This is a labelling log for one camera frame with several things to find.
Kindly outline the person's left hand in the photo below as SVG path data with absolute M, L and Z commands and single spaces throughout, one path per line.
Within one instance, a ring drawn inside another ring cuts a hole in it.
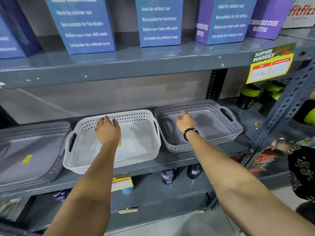
M 121 141 L 121 129 L 115 129 L 112 125 L 112 120 L 110 120 L 107 115 L 99 119 L 94 133 L 101 145 L 109 143 L 119 145 Z

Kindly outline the person's right hand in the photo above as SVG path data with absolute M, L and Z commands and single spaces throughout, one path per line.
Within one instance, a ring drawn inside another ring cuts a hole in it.
M 176 122 L 177 128 L 181 133 L 187 133 L 187 130 L 195 129 L 195 122 L 191 115 L 186 110 L 182 110 L 181 112 L 182 120 Z

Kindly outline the person's left forearm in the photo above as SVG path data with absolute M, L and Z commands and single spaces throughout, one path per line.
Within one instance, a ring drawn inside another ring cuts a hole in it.
M 104 236 L 111 214 L 114 157 L 119 140 L 101 146 L 43 236 Z

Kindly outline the person's right forearm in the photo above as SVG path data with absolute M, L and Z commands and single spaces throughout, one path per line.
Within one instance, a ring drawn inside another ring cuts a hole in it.
M 185 134 L 223 210 L 247 236 L 315 236 L 315 225 L 284 204 L 244 166 L 195 131 Z

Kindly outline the grey perforated plastic basket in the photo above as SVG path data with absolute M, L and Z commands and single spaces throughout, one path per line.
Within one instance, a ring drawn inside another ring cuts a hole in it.
M 69 122 L 50 122 L 0 130 L 0 192 L 50 183 L 62 171 Z M 22 165 L 27 155 L 33 155 Z
M 230 109 L 214 100 L 194 100 L 187 103 L 171 104 L 155 108 L 154 115 L 159 124 L 160 134 L 170 153 L 192 151 L 176 125 L 176 116 L 182 110 L 192 116 L 200 136 L 212 145 L 229 143 L 243 133 L 242 125 Z

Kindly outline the black bottle white label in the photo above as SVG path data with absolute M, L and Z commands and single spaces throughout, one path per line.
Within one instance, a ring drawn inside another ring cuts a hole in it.
M 192 164 L 187 167 L 187 177 L 194 180 L 203 173 L 203 168 L 201 164 Z

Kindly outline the black bottle purple label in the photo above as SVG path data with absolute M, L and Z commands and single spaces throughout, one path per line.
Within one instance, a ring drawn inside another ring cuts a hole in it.
M 175 177 L 175 168 L 161 171 L 161 176 L 164 184 L 171 184 Z

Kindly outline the yellow shelf price tag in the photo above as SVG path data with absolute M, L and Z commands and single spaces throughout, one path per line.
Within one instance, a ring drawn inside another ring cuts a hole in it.
M 134 190 L 134 184 L 129 173 L 114 175 L 112 179 L 111 192 L 122 191 L 124 194 L 130 194 Z

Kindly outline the grey metal shelf rack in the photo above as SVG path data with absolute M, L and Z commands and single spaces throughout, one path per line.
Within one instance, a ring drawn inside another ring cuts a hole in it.
M 244 133 L 219 148 L 245 157 L 266 119 L 258 113 L 258 104 L 252 110 L 232 106 L 232 96 L 246 82 L 254 52 L 296 42 L 293 67 L 278 78 L 289 83 L 315 56 L 315 26 L 282 30 L 275 40 L 246 37 L 213 46 L 191 36 L 187 29 L 182 45 L 141 48 L 136 32 L 117 33 L 116 52 L 73 56 L 60 37 L 40 37 L 45 52 L 0 60 L 0 126 L 64 120 L 74 128 L 84 117 L 101 113 L 154 111 L 162 105 L 212 99 L 229 107 L 244 127 Z

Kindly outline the red snack packet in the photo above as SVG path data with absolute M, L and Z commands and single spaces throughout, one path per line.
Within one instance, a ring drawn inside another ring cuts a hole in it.
M 251 173 L 266 171 L 266 167 L 269 163 L 276 159 L 277 154 L 277 150 L 273 150 L 272 148 L 265 149 L 257 158 L 255 158 L 254 163 L 249 171 Z

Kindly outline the purple and blue bottle box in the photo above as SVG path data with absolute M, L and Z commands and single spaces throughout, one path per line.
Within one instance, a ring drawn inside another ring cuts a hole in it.
M 257 0 L 199 0 L 194 40 L 206 45 L 242 42 L 256 3 Z

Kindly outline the green and yellow price tag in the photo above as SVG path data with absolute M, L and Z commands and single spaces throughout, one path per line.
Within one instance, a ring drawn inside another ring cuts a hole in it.
M 287 74 L 294 58 L 296 42 L 254 52 L 246 84 Z

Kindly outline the dark blue bottle box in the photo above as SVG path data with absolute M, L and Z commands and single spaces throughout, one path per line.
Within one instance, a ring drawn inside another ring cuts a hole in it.
M 42 47 L 17 0 L 0 0 L 0 59 L 25 58 Z

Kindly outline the white box with red print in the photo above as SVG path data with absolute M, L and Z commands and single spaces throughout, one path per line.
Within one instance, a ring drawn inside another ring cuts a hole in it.
M 315 0 L 295 0 L 282 29 L 313 27 L 315 25 Z

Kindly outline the grey slotted angle post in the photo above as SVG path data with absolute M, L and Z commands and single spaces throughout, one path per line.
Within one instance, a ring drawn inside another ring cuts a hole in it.
M 246 168 L 252 165 L 254 159 L 269 147 L 273 140 L 280 137 L 283 128 L 288 125 L 294 114 L 315 90 L 315 56 L 309 60 L 308 65 L 303 63 L 301 66 L 303 68 L 300 68 L 292 77 L 260 126 L 258 136 L 241 162 Z

